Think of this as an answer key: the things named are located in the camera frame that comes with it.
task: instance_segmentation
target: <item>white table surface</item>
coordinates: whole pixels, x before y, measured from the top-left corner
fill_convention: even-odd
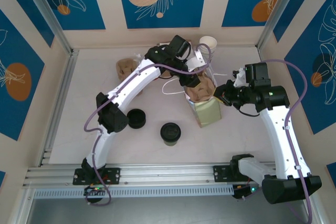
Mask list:
[[[116,61],[144,54],[148,47],[82,49],[72,76],[62,112],[50,164],[80,164],[96,138],[86,133],[83,126],[96,109],[96,95],[107,93],[119,84]],[[232,76],[232,70],[259,61],[255,47],[218,47],[212,62],[223,84]],[[165,80],[151,82],[143,93],[130,104],[146,113],[146,125],[138,130],[127,126],[114,139],[108,162],[110,164],[165,164],[228,162],[236,154],[251,153],[260,161],[274,161],[271,143],[261,118],[241,115],[234,107],[221,105],[222,119],[200,128],[184,94],[164,95]],[[169,83],[165,92],[182,90],[178,81]],[[242,110],[256,113],[253,105]],[[97,116],[90,123],[97,125]],[[175,146],[168,147],[160,137],[160,128],[167,122],[177,123],[182,136]]]

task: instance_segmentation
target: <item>white cable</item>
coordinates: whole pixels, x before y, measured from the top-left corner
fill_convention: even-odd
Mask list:
[[[227,76],[225,73],[213,73],[214,76]]]
[[[166,83],[162,86],[162,93],[164,93],[164,94],[181,94],[181,93],[184,93],[184,91],[181,91],[181,92],[174,92],[174,93],[165,93],[165,92],[163,91],[164,87],[165,87],[169,82],[174,81],[174,80],[178,80],[178,78],[175,78],[175,79],[173,79],[173,80],[170,80],[170,81],[166,82]]]

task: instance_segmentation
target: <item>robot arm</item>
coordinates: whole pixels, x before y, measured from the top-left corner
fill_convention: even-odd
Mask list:
[[[150,48],[145,59],[118,87],[108,92],[107,95],[103,93],[97,95],[97,107],[103,108],[98,111],[98,141],[94,143],[92,152],[81,165],[84,181],[91,184],[98,180],[95,169],[102,173],[114,137],[128,124],[128,118],[125,115],[127,106],[145,86],[166,70],[162,66],[180,71],[170,70],[170,74],[179,78],[181,86],[195,87],[200,83],[197,74],[181,73],[181,71],[190,72],[195,67],[205,65],[200,54],[196,54],[196,57],[190,61],[179,59],[188,47],[190,44],[176,35],[169,45]]]
[[[271,86],[266,63],[245,65],[245,68],[240,68],[233,74],[236,77],[235,82],[228,80],[226,84],[219,86],[215,90],[214,97],[227,106],[233,105],[238,110],[246,103],[255,105],[268,131],[276,163],[274,171],[250,154],[237,155],[232,160],[238,167],[236,172],[262,185],[264,195],[271,204],[304,199],[299,169],[305,177],[309,194],[319,189],[322,184],[319,176],[311,175],[302,157],[290,118],[287,129],[299,165],[295,163],[286,136],[285,118],[289,112],[289,100],[285,89],[282,86]],[[243,86],[244,81],[248,83],[247,87]]]
[[[95,142],[92,153],[82,163],[85,181],[89,184],[97,181],[96,172],[100,174],[104,170],[113,138],[128,123],[128,118],[124,114],[126,107],[147,84],[166,70],[162,66],[182,70],[185,73],[192,71],[186,60],[178,58],[184,55],[188,46],[190,46],[188,42],[175,36],[168,46],[164,46],[164,49],[161,46],[149,49],[145,59],[118,87],[107,95],[103,93],[97,95],[97,107],[106,105],[98,112],[99,129],[101,130],[97,136],[99,141]],[[197,56],[196,59],[204,62],[202,57]],[[196,74],[185,74],[174,70],[170,70],[170,73],[179,77],[181,86],[195,87],[199,84]],[[261,164],[252,155],[243,154],[234,156],[231,160],[233,169],[236,169],[233,172],[246,175],[262,185],[264,195],[271,204],[304,199],[298,169],[305,177],[309,194],[321,187],[321,180],[319,176],[311,175],[302,157],[290,120],[289,131],[300,164],[295,165],[284,128],[284,120],[289,111],[286,91],[281,86],[271,86],[265,63],[246,65],[245,69],[235,71],[234,75],[237,77],[236,81],[228,80],[226,84],[217,87],[214,97],[227,106],[233,105],[236,109],[240,109],[246,103],[256,106],[270,136],[276,171]],[[242,86],[244,81],[249,86]]]
[[[110,91],[107,95],[100,93],[97,96],[97,106],[102,105],[108,99],[114,97],[111,101],[110,110],[115,109],[118,110],[119,113],[125,114],[125,110],[133,98],[151,81],[160,76],[160,69],[157,67],[151,67],[152,65],[154,65],[154,63],[151,60],[142,60],[136,70],[133,71],[119,86]],[[117,118],[117,116],[113,115],[113,112],[108,109],[109,107],[107,105],[107,108],[103,108],[102,112],[99,114],[99,128],[102,130],[102,134],[100,132],[97,133],[101,134],[101,137],[94,151],[97,169],[105,166],[112,141],[117,132],[119,132],[119,130],[115,129],[116,125],[112,120],[120,120],[120,117]],[[123,122],[127,124],[125,121],[127,118],[124,116],[122,118]],[[87,163],[90,167],[93,167],[92,154],[93,153],[90,153],[86,157]]]

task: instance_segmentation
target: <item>black lid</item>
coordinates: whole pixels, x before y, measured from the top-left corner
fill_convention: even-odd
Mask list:
[[[146,114],[142,110],[134,109],[127,113],[128,125],[133,129],[140,129],[146,123]]]
[[[181,136],[181,129],[176,123],[166,123],[160,130],[160,135],[163,140],[169,143],[174,143]]]

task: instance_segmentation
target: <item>paper cup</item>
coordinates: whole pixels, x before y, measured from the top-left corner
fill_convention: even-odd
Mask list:
[[[205,49],[200,48],[200,52],[201,52],[202,54],[207,54],[207,55],[209,54],[209,51],[208,51],[208,49],[206,49],[206,48],[205,48]]]
[[[199,40],[199,43],[208,45],[210,47],[210,49],[216,48],[216,46],[217,46],[217,40],[214,37],[211,37],[211,36],[203,36]]]

